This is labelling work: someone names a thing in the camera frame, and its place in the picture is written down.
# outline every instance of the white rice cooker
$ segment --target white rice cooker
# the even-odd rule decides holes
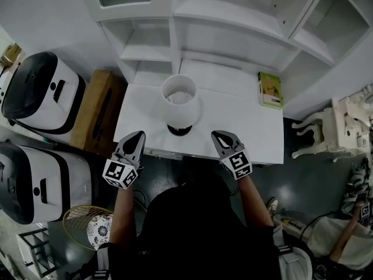
[[[81,156],[0,142],[0,208],[19,224],[58,221],[92,204],[91,179]]]
[[[69,144],[86,82],[51,52],[27,57],[14,73],[2,103],[5,118]]]

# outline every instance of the brown box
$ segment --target brown box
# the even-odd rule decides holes
[[[0,57],[0,64],[4,68],[13,65],[20,52],[21,48],[16,43],[11,44],[8,48],[6,48],[4,54]]]
[[[70,145],[108,158],[127,84],[111,71],[97,69],[91,77],[76,117]]]

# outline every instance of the white table lamp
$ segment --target white table lamp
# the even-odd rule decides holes
[[[162,85],[163,114],[170,132],[186,135],[199,118],[198,88],[184,75],[173,75]]]

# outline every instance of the green book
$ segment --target green book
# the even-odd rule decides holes
[[[262,106],[282,109],[283,98],[279,77],[259,72],[259,101]]]

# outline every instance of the white carved furniture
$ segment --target white carved furniture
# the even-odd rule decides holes
[[[362,153],[370,160],[371,144],[367,126],[368,113],[349,98],[342,101],[332,100],[332,107],[310,115],[301,124],[292,124],[292,128],[299,129],[309,125],[298,136],[307,131],[314,132],[314,145],[302,148],[292,154],[295,159],[299,155],[319,152],[339,152],[333,160],[349,158]]]

